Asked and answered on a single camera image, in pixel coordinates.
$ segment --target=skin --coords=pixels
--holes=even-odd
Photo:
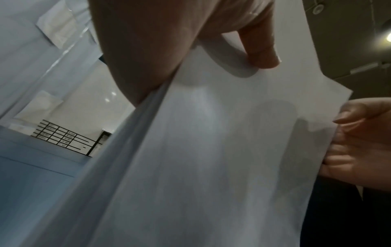
[[[391,191],[391,98],[349,101],[319,174]]]
[[[137,106],[170,78],[194,40],[238,31],[249,61],[274,68],[271,0],[89,0],[105,60]]]

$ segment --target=ceiling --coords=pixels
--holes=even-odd
[[[315,15],[317,4],[324,9]],[[391,0],[303,0],[303,5],[323,73],[352,89],[352,98],[391,96],[391,43],[381,31],[391,18]],[[350,72],[375,62],[383,65]]]

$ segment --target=smoke detector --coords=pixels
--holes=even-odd
[[[325,6],[323,4],[318,4],[314,7],[314,9],[312,10],[312,13],[314,15],[318,15],[324,10],[324,8],[325,8]]]

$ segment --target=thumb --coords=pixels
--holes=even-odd
[[[341,107],[334,123],[347,124],[373,118],[391,110],[391,98],[362,98],[348,101]]]
[[[274,3],[271,3],[248,26],[238,31],[250,63],[261,69],[280,64],[274,46],[273,10]]]

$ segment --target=blue surface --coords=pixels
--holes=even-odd
[[[16,247],[89,157],[0,128],[0,246]]]

